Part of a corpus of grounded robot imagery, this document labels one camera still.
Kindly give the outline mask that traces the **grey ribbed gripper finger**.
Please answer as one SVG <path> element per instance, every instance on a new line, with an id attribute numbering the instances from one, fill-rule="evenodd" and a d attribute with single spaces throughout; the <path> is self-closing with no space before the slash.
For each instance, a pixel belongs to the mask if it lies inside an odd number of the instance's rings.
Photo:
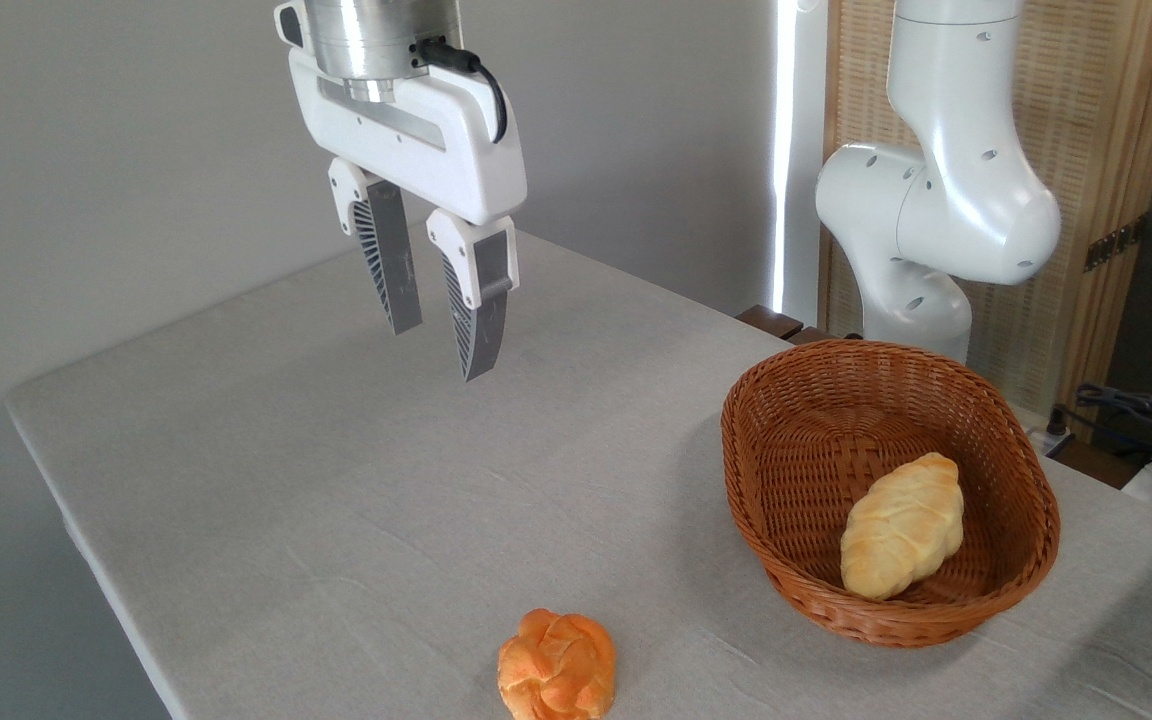
<path id="1" fill-rule="evenodd" d="M 470 382 L 494 367 L 505 340 L 508 291 L 520 286 L 515 223 L 502 217 L 473 225 L 435 209 L 426 229 L 442 255 L 457 357 Z"/>
<path id="2" fill-rule="evenodd" d="M 338 225 L 361 243 L 392 331 L 415 328 L 422 323 L 419 287 L 401 188 L 343 158 L 329 162 L 328 177 Z"/>

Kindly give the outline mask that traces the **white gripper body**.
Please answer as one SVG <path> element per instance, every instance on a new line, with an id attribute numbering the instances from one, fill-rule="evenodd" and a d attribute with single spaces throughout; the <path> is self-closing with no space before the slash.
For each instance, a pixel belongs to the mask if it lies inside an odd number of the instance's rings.
<path id="1" fill-rule="evenodd" d="M 526 199 L 507 97 L 462 50 L 456 1 L 287 1 L 274 23 L 317 146 L 468 223 Z"/>

